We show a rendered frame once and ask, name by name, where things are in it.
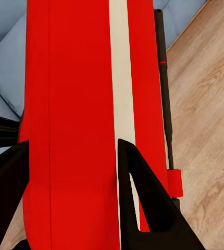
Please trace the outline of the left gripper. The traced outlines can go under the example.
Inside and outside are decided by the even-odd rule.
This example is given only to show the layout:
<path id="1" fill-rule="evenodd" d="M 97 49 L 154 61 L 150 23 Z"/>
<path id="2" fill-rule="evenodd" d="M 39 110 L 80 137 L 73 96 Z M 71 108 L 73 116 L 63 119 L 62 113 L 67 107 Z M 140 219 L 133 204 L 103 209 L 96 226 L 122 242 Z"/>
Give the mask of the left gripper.
<path id="1" fill-rule="evenodd" d="M 0 147 L 10 147 L 18 143 L 20 123 L 0 117 Z"/>

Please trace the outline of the radio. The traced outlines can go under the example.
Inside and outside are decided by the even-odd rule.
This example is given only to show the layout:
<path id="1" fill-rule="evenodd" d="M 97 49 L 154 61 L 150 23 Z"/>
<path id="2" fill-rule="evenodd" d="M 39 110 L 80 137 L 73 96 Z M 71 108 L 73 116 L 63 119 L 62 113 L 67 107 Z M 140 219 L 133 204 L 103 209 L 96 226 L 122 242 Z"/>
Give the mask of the radio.
<path id="1" fill-rule="evenodd" d="M 180 210 L 167 69 L 153 0 L 27 0 L 17 144 L 29 140 L 31 250 L 121 250 L 118 139 L 137 147 Z M 130 178 L 138 229 L 150 232 Z"/>

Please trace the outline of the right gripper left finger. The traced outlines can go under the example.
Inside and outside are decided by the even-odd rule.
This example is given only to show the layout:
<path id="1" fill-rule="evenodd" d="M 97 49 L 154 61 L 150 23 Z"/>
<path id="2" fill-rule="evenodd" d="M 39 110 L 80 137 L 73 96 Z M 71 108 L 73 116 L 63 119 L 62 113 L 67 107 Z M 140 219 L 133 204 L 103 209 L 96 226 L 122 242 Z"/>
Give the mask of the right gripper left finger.
<path id="1" fill-rule="evenodd" d="M 0 154 L 0 244 L 29 181 L 27 140 Z"/>

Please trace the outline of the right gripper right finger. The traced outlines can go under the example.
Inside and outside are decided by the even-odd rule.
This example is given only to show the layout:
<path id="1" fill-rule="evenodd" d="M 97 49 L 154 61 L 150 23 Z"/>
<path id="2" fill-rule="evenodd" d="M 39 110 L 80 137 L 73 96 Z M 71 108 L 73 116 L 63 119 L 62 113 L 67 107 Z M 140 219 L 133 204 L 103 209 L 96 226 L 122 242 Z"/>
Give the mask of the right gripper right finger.
<path id="1" fill-rule="evenodd" d="M 137 147 L 118 139 L 117 150 L 121 250 L 205 250 Z M 150 232 L 138 229 L 130 174 Z"/>

